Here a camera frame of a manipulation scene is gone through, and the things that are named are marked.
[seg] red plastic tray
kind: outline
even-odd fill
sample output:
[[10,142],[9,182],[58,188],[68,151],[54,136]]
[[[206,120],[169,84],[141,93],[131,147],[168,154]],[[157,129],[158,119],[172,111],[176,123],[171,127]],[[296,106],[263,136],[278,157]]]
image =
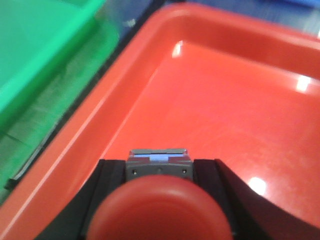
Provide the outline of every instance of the red plastic tray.
[[98,159],[187,148],[320,227],[320,41],[195,4],[142,27],[0,209],[0,238],[32,239]]

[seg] red round object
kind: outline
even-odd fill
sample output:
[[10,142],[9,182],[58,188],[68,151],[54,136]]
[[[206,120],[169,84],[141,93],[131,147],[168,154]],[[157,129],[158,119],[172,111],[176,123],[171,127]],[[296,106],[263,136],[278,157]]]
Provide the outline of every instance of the red round object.
[[220,206],[194,183],[150,175],[116,189],[99,206],[88,240],[231,240]]

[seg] gray plastic component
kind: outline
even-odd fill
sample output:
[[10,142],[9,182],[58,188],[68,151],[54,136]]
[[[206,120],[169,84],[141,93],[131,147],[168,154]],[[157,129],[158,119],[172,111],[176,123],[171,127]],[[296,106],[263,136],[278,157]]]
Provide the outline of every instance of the gray plastic component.
[[125,165],[126,180],[147,175],[172,175],[193,180],[193,162],[184,148],[132,150]]

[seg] glossy red surface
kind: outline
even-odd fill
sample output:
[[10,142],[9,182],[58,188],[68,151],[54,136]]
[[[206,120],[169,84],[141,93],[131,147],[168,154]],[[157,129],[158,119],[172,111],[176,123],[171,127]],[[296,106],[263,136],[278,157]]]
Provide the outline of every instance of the glossy red surface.
[[233,238],[222,209],[202,188],[178,177],[153,175],[110,194],[94,214],[87,239]]
[[187,148],[320,228],[320,41],[194,4],[156,13],[0,209],[32,239],[99,158]]

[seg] green tray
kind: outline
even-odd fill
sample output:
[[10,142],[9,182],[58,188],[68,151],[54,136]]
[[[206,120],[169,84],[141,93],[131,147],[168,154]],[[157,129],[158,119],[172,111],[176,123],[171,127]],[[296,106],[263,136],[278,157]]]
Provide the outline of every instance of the green tray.
[[15,102],[25,103],[32,90],[74,41],[92,28],[105,0],[4,0],[0,2],[0,123]]
[[[0,41],[7,44],[7,48],[0,46],[4,56],[0,58],[0,203],[9,194],[3,188],[8,178],[21,168],[117,46],[116,27],[103,13],[96,14],[103,3],[104,0],[0,3],[0,19],[4,19],[0,28],[5,33]],[[12,10],[12,19],[9,13],[1,15],[6,12],[4,9]],[[46,10],[45,14],[38,14],[39,10]],[[22,12],[30,18],[37,17],[22,19]],[[4,24],[13,25],[13,13],[19,16],[16,22],[25,23],[21,38],[18,28]],[[46,20],[39,22],[40,15]],[[26,44],[28,36],[32,37]]]

